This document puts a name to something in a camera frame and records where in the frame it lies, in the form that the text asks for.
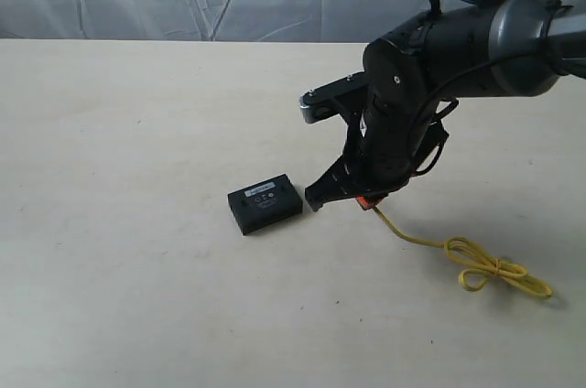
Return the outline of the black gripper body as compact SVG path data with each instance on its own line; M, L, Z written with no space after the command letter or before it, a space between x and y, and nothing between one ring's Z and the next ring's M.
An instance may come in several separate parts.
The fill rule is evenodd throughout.
M336 109L348 125L336 161L338 199L384 197L403 188L447 140L421 43L378 38L365 48L363 67L336 82Z

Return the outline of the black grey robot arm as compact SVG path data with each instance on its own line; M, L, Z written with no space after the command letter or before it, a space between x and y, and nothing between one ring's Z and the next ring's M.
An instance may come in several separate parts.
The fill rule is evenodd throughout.
M460 99L534 97L585 74L585 14L559 0L504 0L420 14L369 43L363 70L300 98L307 123L340 116L341 156L305 190L314 210L371 209L437 164Z

